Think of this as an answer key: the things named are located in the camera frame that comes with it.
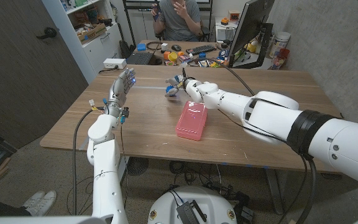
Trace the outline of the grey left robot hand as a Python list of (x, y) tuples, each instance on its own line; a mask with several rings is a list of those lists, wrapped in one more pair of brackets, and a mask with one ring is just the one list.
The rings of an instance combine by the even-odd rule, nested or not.
[(122, 108), (126, 102), (126, 95), (131, 87), (136, 83), (135, 69), (125, 69), (114, 81), (109, 89), (108, 102), (105, 113), (118, 117), (119, 108)]

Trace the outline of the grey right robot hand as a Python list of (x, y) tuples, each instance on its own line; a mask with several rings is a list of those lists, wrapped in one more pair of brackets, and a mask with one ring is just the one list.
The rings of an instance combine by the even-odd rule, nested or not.
[(169, 86), (166, 88), (165, 97), (173, 97), (179, 92), (181, 88), (183, 88), (183, 75), (175, 75), (173, 78), (168, 78), (165, 80)]

